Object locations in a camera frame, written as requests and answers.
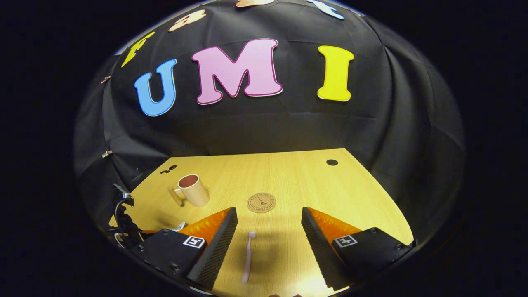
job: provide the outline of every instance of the coaster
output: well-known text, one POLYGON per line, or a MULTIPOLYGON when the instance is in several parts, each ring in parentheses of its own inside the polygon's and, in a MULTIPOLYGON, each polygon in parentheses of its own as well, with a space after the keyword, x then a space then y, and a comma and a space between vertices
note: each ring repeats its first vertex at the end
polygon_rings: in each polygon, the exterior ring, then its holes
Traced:
POLYGON ((269 212, 276 204, 275 197, 268 193, 255 194, 248 200, 248 208, 258 214, 269 212))

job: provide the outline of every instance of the mug handle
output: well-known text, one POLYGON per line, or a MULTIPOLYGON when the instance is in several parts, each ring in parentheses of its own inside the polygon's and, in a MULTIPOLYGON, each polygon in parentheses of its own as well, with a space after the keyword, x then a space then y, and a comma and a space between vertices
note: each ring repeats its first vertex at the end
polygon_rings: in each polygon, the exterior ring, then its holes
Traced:
POLYGON ((172 199, 174 199, 174 201, 176 201, 176 203, 178 203, 179 206, 182 206, 183 201, 178 197, 178 193, 181 193, 182 190, 180 188, 175 190, 173 187, 168 187, 167 190, 171 194, 172 199))

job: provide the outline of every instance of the coffee inside mug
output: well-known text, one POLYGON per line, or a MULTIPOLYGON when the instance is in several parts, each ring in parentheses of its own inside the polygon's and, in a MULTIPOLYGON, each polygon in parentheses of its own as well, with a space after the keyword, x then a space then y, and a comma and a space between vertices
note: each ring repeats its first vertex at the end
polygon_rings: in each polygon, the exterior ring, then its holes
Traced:
POLYGON ((180 188, 188 188, 192 185, 194 185, 198 181, 198 175, 191 174, 188 175, 180 180, 178 183, 178 187, 180 188))

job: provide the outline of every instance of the letter u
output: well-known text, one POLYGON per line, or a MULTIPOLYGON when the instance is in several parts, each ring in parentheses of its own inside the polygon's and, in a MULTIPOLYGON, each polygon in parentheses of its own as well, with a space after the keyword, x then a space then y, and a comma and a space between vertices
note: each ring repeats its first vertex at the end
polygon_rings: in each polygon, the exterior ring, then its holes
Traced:
POLYGON ((176 100, 176 87, 174 86, 174 75, 172 68, 176 65, 176 59, 168 60, 156 68, 156 73, 162 76, 163 98, 154 102, 150 94, 149 80, 152 76, 150 72, 140 76, 134 83, 137 89, 137 97, 141 110, 147 116, 155 117, 166 113, 176 100))

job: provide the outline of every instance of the cream mug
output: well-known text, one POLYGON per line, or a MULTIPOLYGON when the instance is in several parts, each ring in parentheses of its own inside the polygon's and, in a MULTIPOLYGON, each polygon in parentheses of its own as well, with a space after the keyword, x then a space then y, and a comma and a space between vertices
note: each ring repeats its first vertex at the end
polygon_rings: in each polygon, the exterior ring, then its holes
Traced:
POLYGON ((178 197, 179 193, 183 193, 187 198, 187 201, 194 207, 205 206, 209 202, 209 195, 205 190, 200 177, 196 174, 189 174, 182 177, 178 181, 178 189, 168 187, 169 193, 172 198, 180 206, 183 204, 181 199, 178 197))

